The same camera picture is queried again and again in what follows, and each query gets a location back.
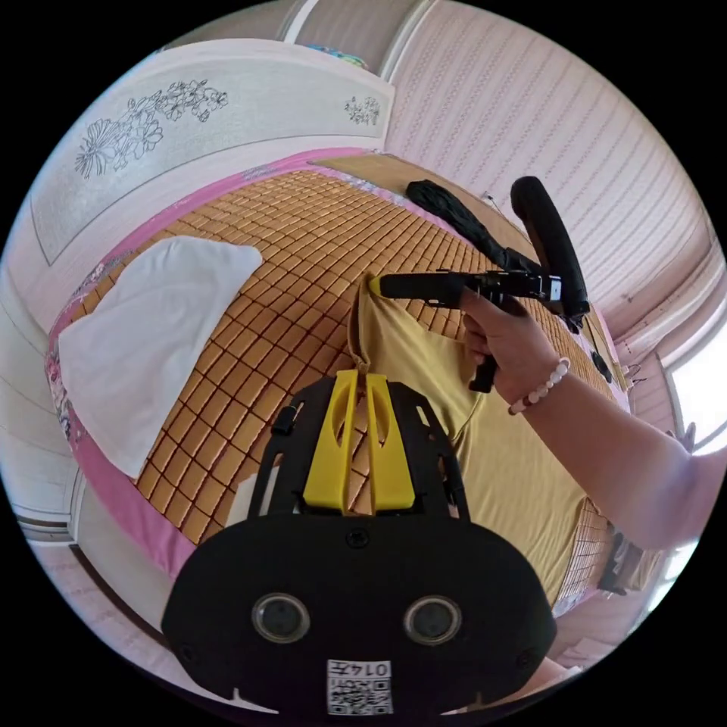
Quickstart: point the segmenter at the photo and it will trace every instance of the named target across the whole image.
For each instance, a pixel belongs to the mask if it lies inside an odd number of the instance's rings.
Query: wrist
[[[516,401],[527,398],[531,392],[536,392],[546,385],[559,363],[560,356],[555,353],[548,359],[544,359],[541,363],[533,366],[525,376],[519,377],[517,381],[509,382],[504,387],[505,391],[500,392],[502,398],[510,406],[515,404]]]

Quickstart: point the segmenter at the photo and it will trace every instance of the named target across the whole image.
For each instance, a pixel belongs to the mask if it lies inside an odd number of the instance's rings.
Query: camera lens
[[[425,596],[404,614],[404,631],[417,644],[438,646],[449,641],[460,628],[462,617],[457,605],[443,596]]]
[[[303,638],[310,627],[305,606],[284,593],[263,596],[254,605],[252,622],[257,633],[276,644],[291,644]]]

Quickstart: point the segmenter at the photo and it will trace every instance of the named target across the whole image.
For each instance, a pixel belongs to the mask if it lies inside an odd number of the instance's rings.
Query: white towel
[[[141,473],[204,344],[261,263],[252,247],[162,240],[126,267],[93,313],[58,336],[70,403],[125,474]]]

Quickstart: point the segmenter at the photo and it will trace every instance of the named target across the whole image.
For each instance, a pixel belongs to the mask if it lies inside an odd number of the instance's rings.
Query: finger
[[[477,323],[477,321],[472,318],[472,316],[465,315],[462,322],[466,331],[472,331],[472,333],[476,333],[477,335],[481,335],[485,338],[487,337],[487,334],[485,333],[482,326],[480,326],[479,323]]]
[[[477,295],[469,288],[462,291],[460,308],[468,316],[474,318],[485,331],[493,326],[500,326],[506,316],[505,312],[500,310],[494,303],[481,295]]]
[[[465,333],[464,344],[470,351],[472,351],[473,354],[482,356],[483,360],[485,356],[491,355],[490,347],[487,345],[487,341],[476,333],[471,333],[470,331]]]

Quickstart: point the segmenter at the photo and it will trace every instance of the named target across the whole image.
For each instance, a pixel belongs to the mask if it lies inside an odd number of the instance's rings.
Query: floral drawing
[[[204,123],[213,111],[227,106],[227,94],[207,87],[202,81],[177,81],[166,92],[130,98],[121,118],[99,119],[89,124],[76,156],[76,171],[84,179],[106,174],[109,168],[118,171],[151,151],[163,138],[159,117],[178,121],[187,109]]]
[[[381,106],[373,96],[367,96],[363,101],[357,101],[354,96],[346,101],[344,109],[348,112],[348,118],[356,124],[365,123],[367,126],[376,125],[381,113]]]

